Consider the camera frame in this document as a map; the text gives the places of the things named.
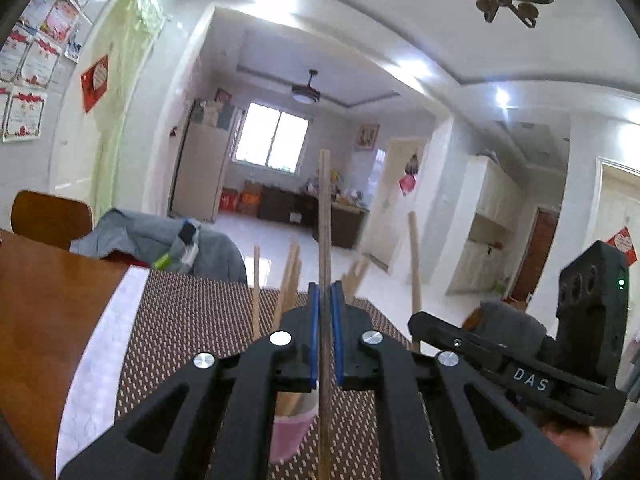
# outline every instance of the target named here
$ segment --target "metal bolt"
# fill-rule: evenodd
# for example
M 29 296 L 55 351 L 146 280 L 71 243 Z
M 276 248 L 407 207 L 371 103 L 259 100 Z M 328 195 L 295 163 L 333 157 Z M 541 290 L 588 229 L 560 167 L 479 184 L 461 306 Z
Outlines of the metal bolt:
M 382 343 L 382 334 L 377 330 L 367 330 L 362 334 L 362 340 L 369 345 L 379 345 Z
M 451 367 L 457 365 L 460 362 L 460 358 L 455 352 L 447 350 L 438 354 L 438 361 L 445 366 Z
M 193 358 L 193 364 L 196 368 L 202 368 L 206 370 L 207 368 L 211 368 L 213 363 L 216 362 L 216 358 L 213 357 L 208 352 L 200 352 L 196 357 Z
M 284 330 L 278 330 L 277 332 L 274 332 L 269 336 L 269 341 L 271 341 L 271 344 L 276 346 L 286 346 L 291 343 L 292 339 L 293 338 L 291 337 L 291 334 Z

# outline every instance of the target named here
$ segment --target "human hand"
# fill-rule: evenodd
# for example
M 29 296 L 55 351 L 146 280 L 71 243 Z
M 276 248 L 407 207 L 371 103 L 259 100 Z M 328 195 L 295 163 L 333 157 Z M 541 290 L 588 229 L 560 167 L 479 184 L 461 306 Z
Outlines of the human hand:
M 542 427 L 542 433 L 574 461 L 585 480 L 591 478 L 591 462 L 598 451 L 593 428 L 569 429 L 549 423 Z

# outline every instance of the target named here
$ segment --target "tile floor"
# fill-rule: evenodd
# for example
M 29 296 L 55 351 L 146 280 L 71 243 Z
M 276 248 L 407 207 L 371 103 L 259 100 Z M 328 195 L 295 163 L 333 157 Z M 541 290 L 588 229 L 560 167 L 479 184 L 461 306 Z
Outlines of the tile floor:
M 293 225 L 267 222 L 233 213 L 220 213 L 214 228 L 227 234 L 238 246 L 247 263 L 249 282 L 253 280 L 254 245 L 260 245 L 260 286 L 277 288 L 287 259 L 292 238 L 300 244 L 302 273 L 300 288 L 306 290 L 308 282 L 318 281 L 318 244 L 308 229 Z M 332 277 L 339 279 L 347 272 L 352 261 L 358 257 L 356 251 L 332 249 Z M 270 260 L 270 272 L 264 276 L 264 259 Z M 375 265 L 369 271 L 358 290 L 357 296 L 367 298 L 406 336 L 407 322 L 411 316 L 411 287 L 398 282 Z M 460 325 L 476 306 L 477 294 L 433 297 L 430 288 L 422 287 L 423 309 L 434 316 L 455 325 Z

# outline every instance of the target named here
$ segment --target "woven placemat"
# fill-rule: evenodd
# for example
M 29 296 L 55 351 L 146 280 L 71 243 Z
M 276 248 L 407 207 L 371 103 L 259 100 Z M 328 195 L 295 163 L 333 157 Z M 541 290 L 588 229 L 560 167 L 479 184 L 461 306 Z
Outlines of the woven placemat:
M 260 330 L 268 333 L 278 291 L 260 291 Z M 306 303 L 306 293 L 297 304 Z M 409 341 L 367 300 L 354 305 L 367 311 L 376 330 L 409 348 Z M 120 376 L 116 420 L 134 409 L 167 377 L 198 352 L 221 358 L 244 351 L 252 341 L 251 289 L 239 283 L 152 270 L 142 295 Z M 297 455 L 271 464 L 272 480 L 318 477 L 318 418 Z M 332 478 L 380 478 L 376 410 L 372 392 L 343 392 L 332 384 Z

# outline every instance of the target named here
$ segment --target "chair backrest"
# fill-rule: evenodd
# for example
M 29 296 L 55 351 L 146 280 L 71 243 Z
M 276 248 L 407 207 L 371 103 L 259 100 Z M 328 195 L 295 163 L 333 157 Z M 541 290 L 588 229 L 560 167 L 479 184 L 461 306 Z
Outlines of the chair backrest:
M 64 250 L 93 228 L 89 206 L 69 198 L 22 190 L 11 209 L 14 233 Z

